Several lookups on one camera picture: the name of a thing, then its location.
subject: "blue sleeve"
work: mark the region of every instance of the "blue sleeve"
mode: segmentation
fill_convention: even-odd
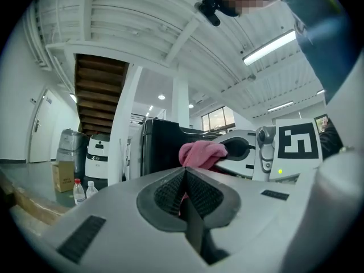
[[[354,67],[360,45],[354,40],[350,19],[335,0],[284,0],[296,19],[301,50],[329,102]]]

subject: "floor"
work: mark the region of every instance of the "floor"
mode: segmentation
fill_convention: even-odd
[[[54,188],[51,162],[0,164],[0,169],[10,181],[39,197],[67,208],[75,205],[73,191],[60,193]]]

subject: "cardboard box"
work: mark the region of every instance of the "cardboard box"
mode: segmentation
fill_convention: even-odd
[[[73,189],[75,185],[74,170],[75,164],[73,162],[52,163],[53,182],[59,192],[66,192]]]

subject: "wooden staircase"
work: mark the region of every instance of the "wooden staircase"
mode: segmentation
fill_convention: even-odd
[[[81,132],[109,134],[129,64],[91,55],[77,55],[75,92]]]

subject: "water bottle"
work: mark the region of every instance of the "water bottle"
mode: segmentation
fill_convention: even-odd
[[[88,181],[87,184],[89,184],[89,188],[87,188],[86,196],[87,198],[90,198],[97,193],[97,189],[95,188],[95,184],[93,181]]]
[[[81,186],[80,179],[75,179],[75,185],[73,187],[73,197],[75,198],[76,205],[85,201],[85,191]]]

